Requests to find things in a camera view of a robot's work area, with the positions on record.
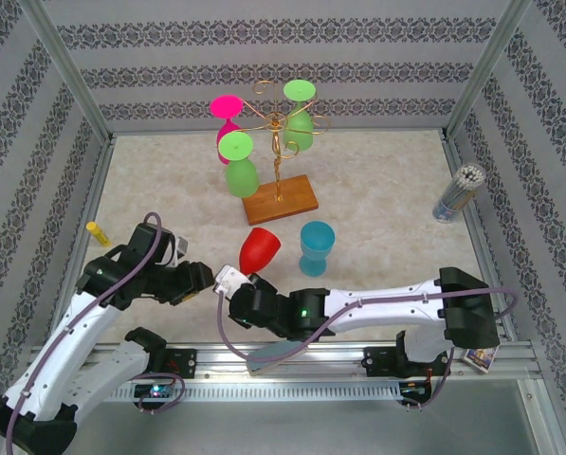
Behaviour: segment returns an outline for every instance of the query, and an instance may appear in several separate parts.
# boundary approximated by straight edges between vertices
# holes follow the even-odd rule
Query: floor
[[[539,454],[515,381],[448,381],[424,412],[406,412],[395,401],[304,400],[183,402],[154,416],[104,403],[65,453]]]
[[[270,182],[271,136],[251,136],[250,159],[261,182]],[[214,142],[215,133],[117,139],[96,220],[115,245],[126,244],[146,212],[155,210],[165,228],[190,242],[188,260],[206,263],[213,273],[224,264],[238,265],[250,227],[242,201],[228,193]],[[449,265],[480,277],[463,220],[442,225],[431,216],[450,179],[436,131],[331,131],[315,137],[310,150],[282,164],[282,178],[303,173],[310,178],[320,208],[261,225],[283,244],[261,272],[279,292],[403,286],[436,278],[438,269]],[[315,219],[334,228],[337,242],[326,273],[310,279],[298,268],[300,230]],[[85,260],[105,251],[92,240]],[[170,342],[218,342],[215,310],[216,297],[208,290],[176,307],[136,300],[101,342],[118,343],[138,326]],[[265,330],[245,330],[231,320],[225,327],[233,341],[275,339]],[[393,339],[399,330],[366,328],[331,340]]]

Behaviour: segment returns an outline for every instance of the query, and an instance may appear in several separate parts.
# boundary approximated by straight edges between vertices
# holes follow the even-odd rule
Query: red cup
[[[262,227],[254,228],[246,237],[239,263],[243,275],[257,273],[270,264],[281,248],[281,241],[276,235]]]

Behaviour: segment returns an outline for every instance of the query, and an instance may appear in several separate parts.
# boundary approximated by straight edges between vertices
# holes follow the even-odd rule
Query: gold metal stand
[[[317,100],[317,95],[307,102],[300,110],[291,115],[286,116],[279,111],[279,90],[278,85],[271,81],[259,81],[253,85],[253,92],[257,95],[262,95],[267,86],[274,87],[274,110],[269,114],[259,112],[255,107],[243,100],[243,103],[255,114],[265,120],[265,123],[255,128],[242,128],[238,131],[251,131],[266,129],[272,132],[272,152],[274,153],[274,176],[276,178],[275,194],[273,199],[270,198],[272,192],[272,184],[260,186],[258,191],[250,197],[243,199],[245,204],[246,216],[251,226],[264,223],[284,216],[290,216],[303,211],[314,210],[319,207],[316,196],[312,191],[310,182],[306,175],[294,177],[291,179],[281,180],[281,163],[284,159],[294,158],[300,152],[300,146],[294,141],[288,141],[281,147],[281,139],[279,132],[282,130],[292,131],[294,133],[302,133],[306,135],[322,135],[326,133],[331,122],[325,116],[312,116],[312,123],[317,128],[322,128],[320,131],[299,131],[288,128],[287,122],[299,112],[305,111],[310,108]],[[321,126],[317,119],[322,119],[326,126]],[[290,155],[283,155],[282,150],[293,151]]]

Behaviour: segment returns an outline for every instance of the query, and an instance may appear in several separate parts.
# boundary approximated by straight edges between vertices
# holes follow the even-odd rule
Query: cylindrical container
[[[469,163],[458,169],[432,209],[434,219],[439,223],[451,223],[476,194],[485,178],[486,172],[478,164]]]
[[[98,224],[94,221],[89,221],[86,224],[86,230],[88,230],[93,235],[93,237],[95,237],[103,246],[110,246],[112,244],[110,242],[110,239],[107,238]]]

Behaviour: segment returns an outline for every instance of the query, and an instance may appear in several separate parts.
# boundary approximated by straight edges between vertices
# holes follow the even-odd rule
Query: pencil holder
[[[434,219],[439,223],[451,223],[476,194],[485,178],[486,172],[478,164],[465,164],[458,169],[432,209]]]

